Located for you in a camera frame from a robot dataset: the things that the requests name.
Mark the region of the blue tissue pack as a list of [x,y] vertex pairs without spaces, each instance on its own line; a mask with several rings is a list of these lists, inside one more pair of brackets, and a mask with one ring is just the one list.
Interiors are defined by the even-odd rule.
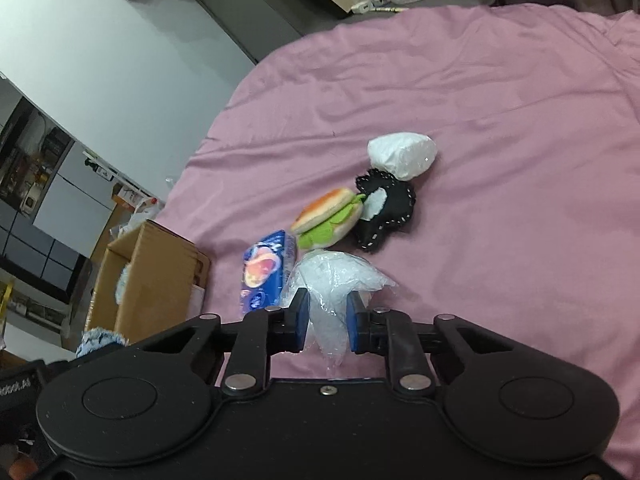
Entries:
[[244,314],[280,304],[296,258],[296,239],[285,230],[263,237],[244,252],[240,292]]

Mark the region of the plush hamburger toy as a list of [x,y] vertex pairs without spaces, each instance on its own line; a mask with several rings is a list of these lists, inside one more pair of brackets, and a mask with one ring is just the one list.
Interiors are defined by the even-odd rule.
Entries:
[[306,206],[290,227],[297,247],[308,252],[342,240],[359,221],[365,197],[350,188],[334,188]]

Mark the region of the small blue fuzzy plush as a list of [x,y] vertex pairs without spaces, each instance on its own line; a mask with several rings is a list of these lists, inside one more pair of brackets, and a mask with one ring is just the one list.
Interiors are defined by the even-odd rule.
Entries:
[[89,353],[101,350],[110,344],[126,347],[128,340],[119,333],[96,327],[82,334],[80,343],[75,351],[76,358],[82,358]]

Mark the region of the white wall cabinet with shelves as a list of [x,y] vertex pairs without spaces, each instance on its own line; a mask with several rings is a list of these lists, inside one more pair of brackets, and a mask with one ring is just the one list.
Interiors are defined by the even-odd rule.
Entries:
[[60,324],[117,211],[148,196],[2,80],[1,269],[37,294],[21,314]]

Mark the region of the white wrapped soft bundle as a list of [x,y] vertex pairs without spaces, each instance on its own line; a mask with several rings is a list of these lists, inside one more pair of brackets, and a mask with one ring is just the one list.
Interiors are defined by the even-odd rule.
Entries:
[[411,181],[434,164],[438,149],[429,136],[415,132],[394,132],[368,142],[371,167],[392,174],[399,181]]

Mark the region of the cardboard box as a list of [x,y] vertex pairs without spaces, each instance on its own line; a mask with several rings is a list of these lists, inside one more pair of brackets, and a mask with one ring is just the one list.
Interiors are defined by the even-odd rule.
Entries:
[[[122,304],[114,299],[120,271],[130,264]],[[196,246],[148,220],[107,245],[86,329],[101,327],[142,341],[194,318],[204,304],[210,260]]]

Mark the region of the clear plastic bag white filling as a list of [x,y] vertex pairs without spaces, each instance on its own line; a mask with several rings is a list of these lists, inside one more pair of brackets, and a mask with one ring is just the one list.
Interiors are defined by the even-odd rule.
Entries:
[[289,307],[296,292],[309,292],[308,336],[305,347],[318,350],[330,373],[337,372],[349,350],[347,297],[358,292],[367,306],[371,297],[396,282],[361,257],[347,252],[315,249],[293,266],[279,304]]

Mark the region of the pink bed sheet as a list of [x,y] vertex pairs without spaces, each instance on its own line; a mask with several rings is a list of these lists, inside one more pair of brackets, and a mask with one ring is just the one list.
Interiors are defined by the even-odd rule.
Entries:
[[410,224],[370,255],[378,302],[452,313],[615,390],[610,464],[639,474],[639,18],[566,6],[414,9],[273,52],[240,83],[158,222],[212,260],[206,311],[241,315],[243,255],[430,136]]

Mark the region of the black felt plush toy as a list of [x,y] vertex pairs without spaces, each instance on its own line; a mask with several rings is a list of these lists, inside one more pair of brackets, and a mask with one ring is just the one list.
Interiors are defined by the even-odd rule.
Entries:
[[411,220],[416,192],[410,182],[374,168],[356,177],[355,184],[363,195],[363,208],[352,229],[352,237],[363,252],[376,252],[390,233],[400,230]]

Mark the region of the white plastic shopping bag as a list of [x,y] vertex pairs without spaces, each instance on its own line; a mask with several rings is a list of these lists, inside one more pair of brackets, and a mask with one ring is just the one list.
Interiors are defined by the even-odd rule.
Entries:
[[162,209],[163,204],[155,197],[142,200],[126,223],[119,224],[110,229],[111,240],[117,240],[128,232],[134,231],[145,221],[154,220]]

